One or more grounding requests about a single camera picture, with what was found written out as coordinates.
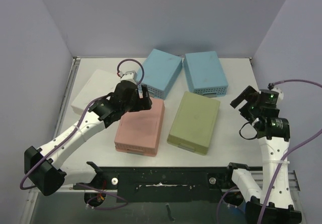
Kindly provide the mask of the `pink plastic basket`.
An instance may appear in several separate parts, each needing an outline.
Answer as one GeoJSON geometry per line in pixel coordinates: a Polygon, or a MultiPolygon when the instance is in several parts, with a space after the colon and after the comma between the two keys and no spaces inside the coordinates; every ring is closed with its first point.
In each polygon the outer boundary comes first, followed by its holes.
{"type": "Polygon", "coordinates": [[[154,157],[158,152],[165,105],[162,99],[151,98],[150,110],[128,112],[121,117],[114,139],[119,152],[154,157]]]}

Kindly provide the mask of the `white perforated plastic basket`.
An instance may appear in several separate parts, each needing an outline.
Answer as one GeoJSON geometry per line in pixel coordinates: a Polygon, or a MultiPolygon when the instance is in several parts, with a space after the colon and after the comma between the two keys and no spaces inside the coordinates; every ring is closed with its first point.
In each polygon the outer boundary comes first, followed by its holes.
{"type": "Polygon", "coordinates": [[[101,69],[96,70],[71,103],[73,112],[82,115],[89,102],[114,92],[119,82],[120,78],[115,74],[101,69]]]}

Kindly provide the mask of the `blue perforated plastic basket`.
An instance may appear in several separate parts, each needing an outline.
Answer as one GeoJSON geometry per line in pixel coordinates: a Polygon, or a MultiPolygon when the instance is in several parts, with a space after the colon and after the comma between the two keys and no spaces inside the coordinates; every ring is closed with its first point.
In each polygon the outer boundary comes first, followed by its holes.
{"type": "Polygon", "coordinates": [[[226,95],[228,81],[216,51],[185,54],[183,69],[190,92],[210,98],[226,95]]]}

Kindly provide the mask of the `green plastic basket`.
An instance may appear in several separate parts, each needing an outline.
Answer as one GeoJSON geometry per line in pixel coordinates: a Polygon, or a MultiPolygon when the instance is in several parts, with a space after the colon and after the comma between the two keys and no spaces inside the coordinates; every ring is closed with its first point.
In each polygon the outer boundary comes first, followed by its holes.
{"type": "Polygon", "coordinates": [[[167,142],[206,155],[212,139],[220,101],[185,92],[170,128],[167,142]]]}

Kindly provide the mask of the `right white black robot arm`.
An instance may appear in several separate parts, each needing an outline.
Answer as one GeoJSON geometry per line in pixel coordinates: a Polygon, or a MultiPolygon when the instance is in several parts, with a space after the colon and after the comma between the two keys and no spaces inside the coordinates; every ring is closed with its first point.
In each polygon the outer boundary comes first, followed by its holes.
{"type": "Polygon", "coordinates": [[[279,117],[279,92],[273,89],[255,90],[247,86],[231,101],[240,115],[256,131],[262,154],[262,186],[259,186],[245,164],[230,163],[224,182],[229,188],[238,188],[246,207],[247,223],[301,223],[302,214],[295,210],[290,193],[288,161],[284,156],[290,142],[289,122],[279,117]]]}

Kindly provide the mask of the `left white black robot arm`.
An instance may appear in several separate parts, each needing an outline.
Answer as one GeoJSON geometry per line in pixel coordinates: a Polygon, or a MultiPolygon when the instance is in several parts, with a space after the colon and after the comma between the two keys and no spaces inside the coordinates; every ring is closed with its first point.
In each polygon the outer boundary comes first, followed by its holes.
{"type": "Polygon", "coordinates": [[[61,135],[39,148],[29,147],[24,152],[24,182],[30,179],[33,187],[49,196],[67,180],[68,173],[61,169],[63,163],[80,146],[97,133],[117,122],[127,112],[150,110],[152,101],[147,85],[122,80],[113,92],[88,103],[80,119],[61,135]]]}

